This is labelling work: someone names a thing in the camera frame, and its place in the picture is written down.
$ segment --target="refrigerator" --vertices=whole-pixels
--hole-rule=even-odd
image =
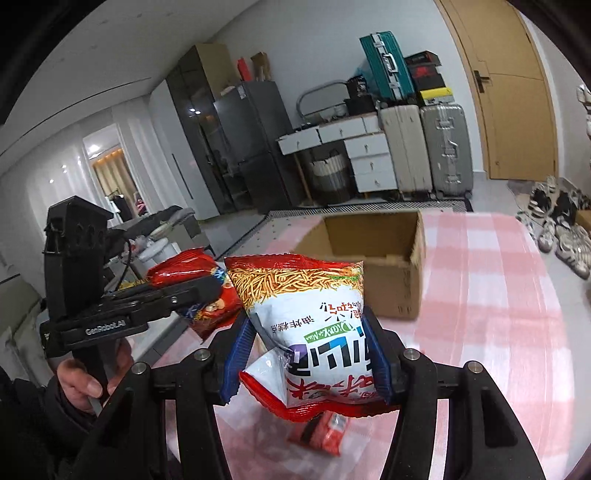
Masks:
[[[242,82],[215,109],[256,209],[297,207],[305,192],[296,162],[277,144],[293,128],[275,82]]]

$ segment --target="open cardboard box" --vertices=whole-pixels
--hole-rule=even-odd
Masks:
[[[365,304],[377,316],[409,319],[421,307],[425,251],[420,212],[326,217],[292,250],[319,260],[363,260]]]

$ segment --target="person's hand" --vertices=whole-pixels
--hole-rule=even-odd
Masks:
[[[112,395],[127,370],[134,364],[131,347],[127,340],[122,339],[117,350],[117,373],[107,385],[107,392]],[[73,358],[64,360],[57,367],[57,379],[73,407],[86,413],[93,413],[88,397],[100,398],[103,389],[96,378],[91,377],[81,362]]]

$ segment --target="drawer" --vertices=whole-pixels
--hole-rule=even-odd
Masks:
[[[317,128],[309,128],[307,130],[302,130],[301,132],[287,135],[286,137],[280,138],[278,143],[279,148],[284,155],[322,145]]]
[[[388,141],[385,134],[365,135],[364,137],[345,140],[349,158],[368,157],[370,155],[389,154]]]
[[[365,135],[365,124],[362,118],[352,118],[350,120],[342,120],[324,125],[318,129],[318,133],[320,134],[322,143],[330,143],[345,138]]]
[[[375,155],[373,157],[355,158],[351,160],[355,175],[365,173],[384,173],[394,175],[394,166],[390,155]]]
[[[376,134],[382,131],[382,129],[379,126],[377,113],[373,115],[364,116],[363,124],[365,125],[365,131],[369,134]]]
[[[391,175],[385,175],[381,172],[355,175],[355,182],[357,183],[357,189],[361,193],[396,190],[398,188],[396,177],[393,173]]]

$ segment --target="fried noodle snack bag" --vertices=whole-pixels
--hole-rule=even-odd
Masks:
[[[285,254],[227,258],[226,266],[251,321],[260,321],[272,344],[241,372],[264,406],[291,421],[326,410],[383,412],[361,325],[362,262]],[[368,403],[378,408],[363,407]]]

